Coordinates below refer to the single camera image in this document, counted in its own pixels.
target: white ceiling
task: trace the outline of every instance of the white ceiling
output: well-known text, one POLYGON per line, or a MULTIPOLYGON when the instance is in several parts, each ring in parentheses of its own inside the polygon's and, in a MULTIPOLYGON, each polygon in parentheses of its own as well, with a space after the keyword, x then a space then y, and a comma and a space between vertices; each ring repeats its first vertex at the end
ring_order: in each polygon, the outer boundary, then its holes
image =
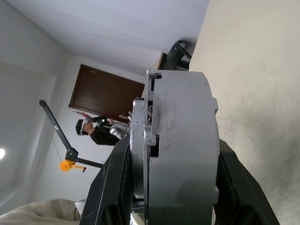
POLYGON ((209 0, 7 0, 70 52, 143 74, 175 41, 196 42, 209 0))

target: wooden door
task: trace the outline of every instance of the wooden door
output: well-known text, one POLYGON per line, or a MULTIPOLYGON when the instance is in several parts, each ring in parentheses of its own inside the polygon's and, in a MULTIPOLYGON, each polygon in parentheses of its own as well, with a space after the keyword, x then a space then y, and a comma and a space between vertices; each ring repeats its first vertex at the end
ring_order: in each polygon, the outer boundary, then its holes
POLYGON ((129 115, 143 89, 142 83, 81 65, 69 107, 127 123, 119 115, 129 115))

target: ceiling light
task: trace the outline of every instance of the ceiling light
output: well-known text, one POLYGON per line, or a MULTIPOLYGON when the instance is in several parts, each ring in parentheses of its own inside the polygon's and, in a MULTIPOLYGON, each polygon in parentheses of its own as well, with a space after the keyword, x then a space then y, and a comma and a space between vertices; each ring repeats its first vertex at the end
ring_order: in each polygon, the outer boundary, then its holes
POLYGON ((5 150, 0 149, 0 159, 3 159, 4 156, 5 156, 5 150))

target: cable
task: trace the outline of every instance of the cable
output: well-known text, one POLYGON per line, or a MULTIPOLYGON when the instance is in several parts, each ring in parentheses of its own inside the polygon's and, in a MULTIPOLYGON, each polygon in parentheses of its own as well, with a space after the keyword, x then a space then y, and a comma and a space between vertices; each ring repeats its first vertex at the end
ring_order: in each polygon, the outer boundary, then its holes
POLYGON ((58 155, 58 157, 60 158, 60 161, 62 161, 62 160, 61 160, 61 157, 60 157, 60 154, 59 154, 59 152, 58 152, 56 143, 55 143, 55 141, 54 141, 54 138, 52 138, 52 141, 53 141, 53 143, 54 143, 54 145, 55 145, 55 149, 56 149, 57 155, 58 155))

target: white cloth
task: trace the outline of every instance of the white cloth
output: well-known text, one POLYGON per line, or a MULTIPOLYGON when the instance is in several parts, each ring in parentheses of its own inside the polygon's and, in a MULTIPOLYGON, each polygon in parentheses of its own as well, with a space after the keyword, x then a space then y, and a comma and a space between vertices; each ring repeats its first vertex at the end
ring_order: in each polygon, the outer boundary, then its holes
POLYGON ((75 202, 55 199, 30 203, 0 216, 0 225, 78 225, 75 202))

